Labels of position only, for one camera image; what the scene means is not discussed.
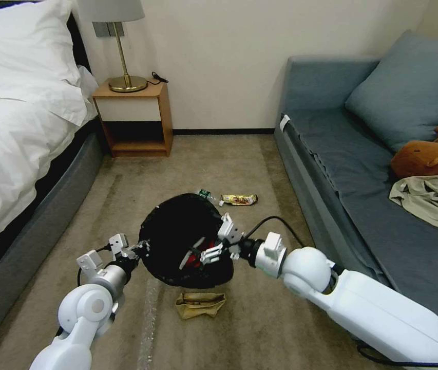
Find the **brown plush toy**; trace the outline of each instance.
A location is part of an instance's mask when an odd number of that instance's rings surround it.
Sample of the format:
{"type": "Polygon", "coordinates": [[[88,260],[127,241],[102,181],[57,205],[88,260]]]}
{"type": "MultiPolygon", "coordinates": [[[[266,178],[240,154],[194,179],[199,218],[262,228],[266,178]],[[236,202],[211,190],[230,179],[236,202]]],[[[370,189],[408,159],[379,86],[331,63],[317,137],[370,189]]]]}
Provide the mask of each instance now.
{"type": "Polygon", "coordinates": [[[399,178],[438,175],[438,138],[409,141],[395,154],[391,167],[399,178]]]}

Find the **brown paper bag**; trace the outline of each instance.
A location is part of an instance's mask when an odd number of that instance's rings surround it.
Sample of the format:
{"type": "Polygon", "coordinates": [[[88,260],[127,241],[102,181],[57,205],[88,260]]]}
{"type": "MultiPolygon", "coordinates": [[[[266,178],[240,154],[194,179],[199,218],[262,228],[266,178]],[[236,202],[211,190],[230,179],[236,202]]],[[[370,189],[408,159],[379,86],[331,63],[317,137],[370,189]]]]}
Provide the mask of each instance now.
{"type": "Polygon", "coordinates": [[[199,315],[215,317],[225,300],[224,293],[181,293],[176,299],[176,310],[184,320],[199,315]]]}

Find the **sofa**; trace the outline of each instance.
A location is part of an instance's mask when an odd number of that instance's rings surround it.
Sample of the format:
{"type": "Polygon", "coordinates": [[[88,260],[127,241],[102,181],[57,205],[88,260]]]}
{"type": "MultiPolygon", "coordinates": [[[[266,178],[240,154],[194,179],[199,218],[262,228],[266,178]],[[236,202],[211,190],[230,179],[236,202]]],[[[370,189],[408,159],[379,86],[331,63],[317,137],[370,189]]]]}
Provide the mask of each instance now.
{"type": "Polygon", "coordinates": [[[316,248],[438,315],[438,228],[389,200],[394,151],[345,107],[378,63],[289,58],[274,135],[316,248]]]}

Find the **white duvet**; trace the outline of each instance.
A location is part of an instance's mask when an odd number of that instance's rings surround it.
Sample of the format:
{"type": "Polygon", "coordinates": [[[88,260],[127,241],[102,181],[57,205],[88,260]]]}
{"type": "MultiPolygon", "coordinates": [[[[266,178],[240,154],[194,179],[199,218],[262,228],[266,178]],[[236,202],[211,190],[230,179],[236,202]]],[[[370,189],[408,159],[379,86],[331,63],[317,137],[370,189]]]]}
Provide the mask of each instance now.
{"type": "MultiPolygon", "coordinates": [[[[97,83],[83,67],[80,72],[83,124],[96,115],[88,97],[97,83]]],[[[0,232],[34,200],[35,182],[46,175],[79,128],[36,104],[0,99],[0,232]]]]}

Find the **baseboard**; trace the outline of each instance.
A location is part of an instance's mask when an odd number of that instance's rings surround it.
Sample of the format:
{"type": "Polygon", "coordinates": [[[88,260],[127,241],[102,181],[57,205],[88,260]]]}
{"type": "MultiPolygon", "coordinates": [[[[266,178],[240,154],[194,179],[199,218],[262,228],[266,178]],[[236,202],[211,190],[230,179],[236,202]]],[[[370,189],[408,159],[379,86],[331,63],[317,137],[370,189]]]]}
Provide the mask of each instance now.
{"type": "Polygon", "coordinates": [[[254,135],[274,133],[273,128],[175,128],[174,135],[254,135]]]}

